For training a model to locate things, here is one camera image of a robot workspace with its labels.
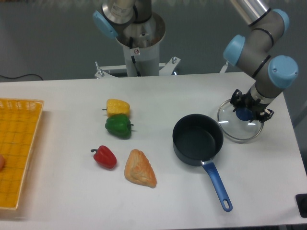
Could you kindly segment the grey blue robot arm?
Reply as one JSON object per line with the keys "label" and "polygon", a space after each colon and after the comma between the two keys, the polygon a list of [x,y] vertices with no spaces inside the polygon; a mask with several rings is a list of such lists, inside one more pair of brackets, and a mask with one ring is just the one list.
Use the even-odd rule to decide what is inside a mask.
{"label": "grey blue robot arm", "polygon": [[[235,91],[230,103],[240,120],[265,122],[273,115],[268,105],[298,75],[298,65],[291,57],[271,57],[268,53],[287,31],[289,18],[282,10],[273,10],[261,0],[234,0],[232,5],[251,33],[249,37],[235,36],[225,48],[224,58],[255,83],[245,94]],[[152,11],[151,1],[106,0],[93,13],[93,21],[104,35],[121,44],[128,76],[172,74],[178,60],[174,57],[160,67],[165,23]]]}

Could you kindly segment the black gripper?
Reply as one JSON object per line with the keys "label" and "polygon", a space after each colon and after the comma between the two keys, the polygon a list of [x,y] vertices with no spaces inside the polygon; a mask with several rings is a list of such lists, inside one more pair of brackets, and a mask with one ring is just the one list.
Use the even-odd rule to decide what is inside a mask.
{"label": "black gripper", "polygon": [[252,112],[252,118],[249,122],[259,121],[264,123],[272,118],[274,111],[267,109],[268,104],[261,103],[260,99],[253,99],[250,92],[242,94],[239,89],[236,89],[230,99],[230,104],[233,106],[233,112],[238,108],[246,108]]}

